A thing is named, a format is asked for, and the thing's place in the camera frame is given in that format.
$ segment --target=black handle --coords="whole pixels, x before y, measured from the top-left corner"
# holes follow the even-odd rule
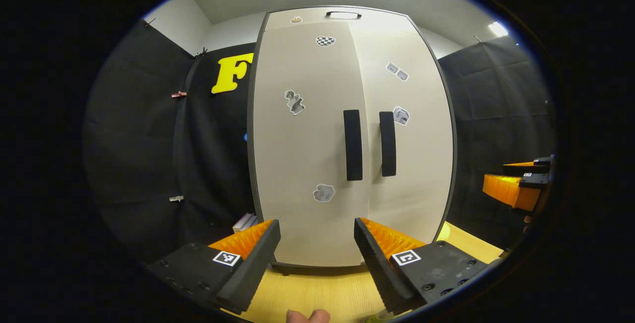
[[[343,11],[343,10],[332,10],[332,11],[327,11],[326,16],[331,16],[332,13],[351,13],[351,14],[357,14],[357,19],[361,18],[361,14],[360,13],[355,13],[354,11]]]
[[[346,142],[346,180],[362,179],[361,126],[359,110],[344,111],[344,139]]]
[[[392,112],[379,112],[381,131],[381,176],[397,174],[397,146],[395,144],[395,122]]]

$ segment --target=black fabric backdrop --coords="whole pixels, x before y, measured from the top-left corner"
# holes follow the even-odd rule
[[[192,59],[139,22],[104,64],[89,99],[86,171],[111,230],[152,262],[194,241],[231,235],[254,212],[247,156],[247,74],[212,94],[236,45]],[[484,174],[554,152],[542,79],[509,37],[440,59],[456,117],[458,166],[449,222],[506,248],[524,215],[483,194]],[[178,90],[187,97],[173,99]],[[168,198],[183,195],[184,200]]]
[[[447,220],[505,249],[524,214],[484,194],[483,176],[555,151],[551,101],[531,54],[510,36],[439,59],[454,106],[458,165]]]

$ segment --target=sticker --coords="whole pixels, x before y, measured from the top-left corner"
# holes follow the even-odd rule
[[[213,261],[221,263],[221,264],[226,264],[227,266],[234,266],[236,262],[238,262],[239,258],[240,258],[240,255],[221,251],[218,253],[218,255],[216,255]]]
[[[397,65],[393,63],[388,63],[388,65],[386,65],[386,69],[392,72],[393,74],[397,74],[397,71],[399,71],[399,68],[397,67]]]
[[[406,126],[406,123],[410,119],[410,113],[408,113],[407,110],[404,110],[400,106],[397,106],[394,110],[392,110],[392,117],[398,124]]]
[[[286,107],[289,108],[289,112],[293,113],[294,116],[307,108],[302,104],[302,101],[304,99],[300,97],[299,94],[296,94],[293,90],[286,90],[284,92],[284,98],[287,99]]]
[[[332,36],[318,36],[316,38],[316,43],[320,45],[320,47],[328,47],[335,43],[335,38]]]
[[[412,250],[404,251],[403,253],[398,253],[392,255],[399,266],[403,266],[405,264],[413,263],[416,260],[420,260],[421,258],[417,253]]]
[[[397,77],[399,77],[401,81],[406,81],[408,79],[408,74],[406,74],[404,70],[399,70],[399,72],[397,72]]]
[[[333,195],[335,195],[335,187],[332,185],[319,184],[316,188],[317,190],[313,192],[313,199],[320,203],[331,201]]]

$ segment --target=white wall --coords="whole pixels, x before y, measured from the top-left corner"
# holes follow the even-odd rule
[[[143,17],[146,22],[154,18],[152,27],[192,55],[202,50],[203,38],[211,29],[195,0],[167,0]]]
[[[203,38],[201,47],[216,50],[232,45],[254,43],[258,40],[258,31],[260,31],[264,16],[265,13],[254,13],[213,24],[208,34]],[[419,29],[433,49],[437,59],[463,49],[461,45],[448,38],[425,28],[419,27]]]

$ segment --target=cabinet door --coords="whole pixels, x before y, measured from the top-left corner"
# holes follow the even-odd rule
[[[362,27],[352,35],[370,136],[368,218],[429,243],[442,224],[453,162],[451,118],[439,70],[419,35]],[[399,70],[408,75],[406,81],[393,73]],[[379,112],[397,106],[410,118],[405,126],[394,124],[396,174],[384,177]]]
[[[335,38],[320,46],[319,36]],[[304,109],[294,115],[285,93]],[[355,266],[361,254],[354,218],[368,214],[370,171],[359,63],[346,22],[265,31],[254,77],[253,126],[258,199],[264,220],[279,219],[275,260],[306,266]],[[344,110],[359,110],[363,180],[347,180]],[[333,186],[329,201],[317,185]]]

